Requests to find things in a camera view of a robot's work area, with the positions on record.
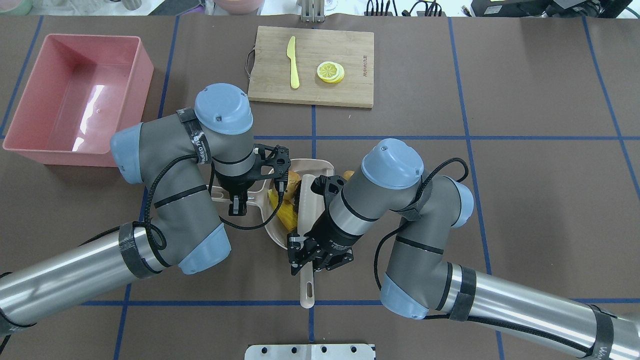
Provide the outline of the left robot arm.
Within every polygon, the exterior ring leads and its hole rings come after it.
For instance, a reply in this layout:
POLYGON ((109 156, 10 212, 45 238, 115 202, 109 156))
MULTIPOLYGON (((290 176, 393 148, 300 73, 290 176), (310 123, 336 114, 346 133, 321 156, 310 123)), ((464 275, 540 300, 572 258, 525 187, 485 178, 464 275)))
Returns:
POLYGON ((254 162, 253 114, 236 85, 215 83, 194 107, 117 132, 110 149, 128 183, 142 183, 142 220, 1 278, 1 335, 178 265, 195 274, 224 260, 230 241, 201 164, 242 177, 254 162))

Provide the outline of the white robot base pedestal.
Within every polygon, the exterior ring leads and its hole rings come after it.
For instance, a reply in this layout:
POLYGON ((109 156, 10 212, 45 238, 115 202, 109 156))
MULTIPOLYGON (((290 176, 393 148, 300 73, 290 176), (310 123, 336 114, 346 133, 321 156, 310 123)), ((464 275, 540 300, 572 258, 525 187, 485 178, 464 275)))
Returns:
POLYGON ((255 344, 247 348, 245 360, 375 360, 374 344, 255 344))

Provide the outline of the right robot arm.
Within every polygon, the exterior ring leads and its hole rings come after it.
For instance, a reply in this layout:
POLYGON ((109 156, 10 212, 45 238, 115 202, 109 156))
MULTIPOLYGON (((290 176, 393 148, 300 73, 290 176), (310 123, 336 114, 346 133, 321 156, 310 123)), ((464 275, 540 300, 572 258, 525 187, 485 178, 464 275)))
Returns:
POLYGON ((354 260, 354 245, 385 214, 398 214, 382 275, 381 304, 414 321, 471 322, 550 347, 580 360, 637 360, 639 319, 619 316, 445 259, 451 233, 474 212, 473 192, 442 168, 467 163, 453 157, 427 171, 419 153, 387 137, 363 157, 350 178, 320 176, 310 186, 324 201, 309 230, 288 235, 292 275, 306 265, 333 271, 354 260))

